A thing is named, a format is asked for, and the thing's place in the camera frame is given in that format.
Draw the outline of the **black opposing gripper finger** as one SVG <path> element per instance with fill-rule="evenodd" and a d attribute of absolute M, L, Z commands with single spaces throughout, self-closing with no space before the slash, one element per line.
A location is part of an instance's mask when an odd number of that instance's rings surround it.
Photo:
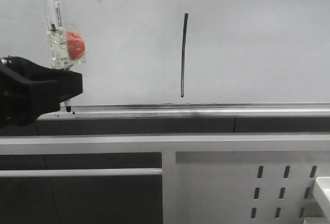
<path fill-rule="evenodd" d="M 1 58 L 1 126 L 26 126 L 83 92 L 81 73 L 40 66 L 22 57 Z"/>

